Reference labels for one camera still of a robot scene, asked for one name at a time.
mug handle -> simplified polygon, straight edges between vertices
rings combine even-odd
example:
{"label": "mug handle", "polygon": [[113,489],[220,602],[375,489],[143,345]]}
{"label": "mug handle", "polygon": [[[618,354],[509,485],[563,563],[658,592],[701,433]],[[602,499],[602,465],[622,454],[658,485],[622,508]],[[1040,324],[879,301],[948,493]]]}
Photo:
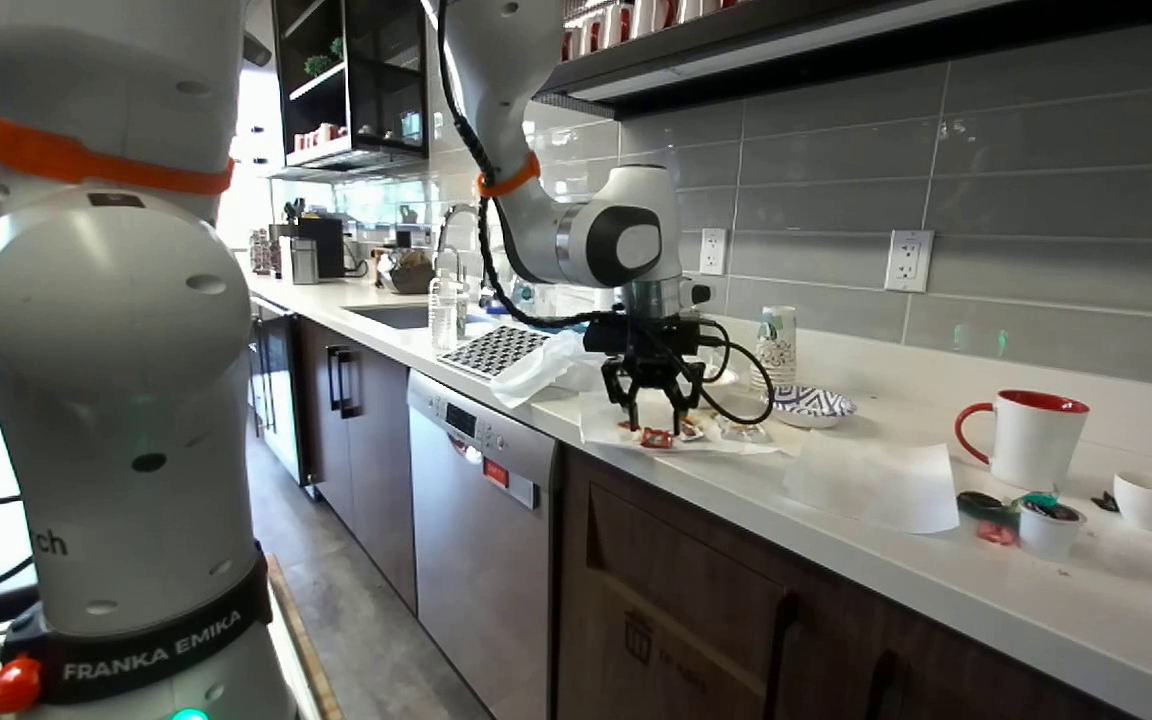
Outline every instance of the mug handle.
{"label": "mug handle", "polygon": [[951,422],[951,437],[965,446],[965,454],[972,454],[982,465],[990,465],[990,456],[965,437],[968,415],[975,414],[993,414],[993,403],[968,403],[956,422]]}

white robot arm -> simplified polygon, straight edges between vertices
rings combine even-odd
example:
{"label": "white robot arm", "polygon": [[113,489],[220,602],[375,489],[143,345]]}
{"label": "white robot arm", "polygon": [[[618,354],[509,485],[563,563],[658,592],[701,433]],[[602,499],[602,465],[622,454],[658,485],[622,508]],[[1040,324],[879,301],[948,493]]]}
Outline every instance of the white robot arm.
{"label": "white robot arm", "polygon": [[579,316],[583,345],[609,354],[609,400],[635,429],[635,392],[659,387],[675,429],[706,397],[691,288],[680,274],[675,205],[665,169],[613,169],[583,205],[555,205],[542,187],[524,139],[530,101],[560,64],[560,0],[426,0],[443,58],[457,131],[484,174],[484,195],[503,216],[503,251],[524,280],[623,288],[623,309]]}
{"label": "white robot arm", "polygon": [[40,579],[0,717],[296,717],[249,515],[249,283],[207,227],[235,72],[239,0],[0,0],[0,429]]}

power outlet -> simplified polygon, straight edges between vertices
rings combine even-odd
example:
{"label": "power outlet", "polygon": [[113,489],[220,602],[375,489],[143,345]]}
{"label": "power outlet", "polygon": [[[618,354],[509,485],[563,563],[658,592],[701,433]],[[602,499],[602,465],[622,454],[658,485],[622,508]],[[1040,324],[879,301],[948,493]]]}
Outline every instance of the power outlet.
{"label": "power outlet", "polygon": [[884,288],[894,288],[894,291],[929,291],[934,238],[938,232],[929,232],[929,227],[898,227],[889,238]]}
{"label": "power outlet", "polygon": [[701,227],[701,275],[725,275],[728,227]]}

dark wood cabinet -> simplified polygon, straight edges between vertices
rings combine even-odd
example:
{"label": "dark wood cabinet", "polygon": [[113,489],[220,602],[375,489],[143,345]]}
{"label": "dark wood cabinet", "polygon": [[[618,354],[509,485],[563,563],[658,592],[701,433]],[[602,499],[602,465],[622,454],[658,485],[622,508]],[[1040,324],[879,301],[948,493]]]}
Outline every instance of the dark wood cabinet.
{"label": "dark wood cabinet", "polygon": [[426,166],[426,13],[411,0],[277,0],[287,169]]}
{"label": "dark wood cabinet", "polygon": [[788,579],[745,532],[563,454],[555,717],[766,717]]}
{"label": "dark wood cabinet", "polygon": [[560,561],[560,720],[1124,717],[579,454]]}
{"label": "dark wood cabinet", "polygon": [[408,369],[300,324],[310,474],[388,586],[415,610]]}

dishwasher handle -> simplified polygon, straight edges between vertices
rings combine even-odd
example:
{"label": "dishwasher handle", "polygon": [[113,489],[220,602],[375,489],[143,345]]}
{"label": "dishwasher handle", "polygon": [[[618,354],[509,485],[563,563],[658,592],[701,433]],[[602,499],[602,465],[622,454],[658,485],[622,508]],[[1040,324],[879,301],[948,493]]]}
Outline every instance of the dishwasher handle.
{"label": "dishwasher handle", "polygon": [[358,364],[358,354],[327,347],[327,400],[341,422],[366,415],[366,403],[358,400]]}
{"label": "dishwasher handle", "polygon": [[498,493],[503,493],[509,499],[524,505],[530,512],[542,508],[542,485],[530,477],[509,474],[503,465],[498,465],[493,456],[484,456],[482,447],[464,446],[459,437],[443,433],[454,454],[476,470],[476,477],[484,485],[493,485]]}

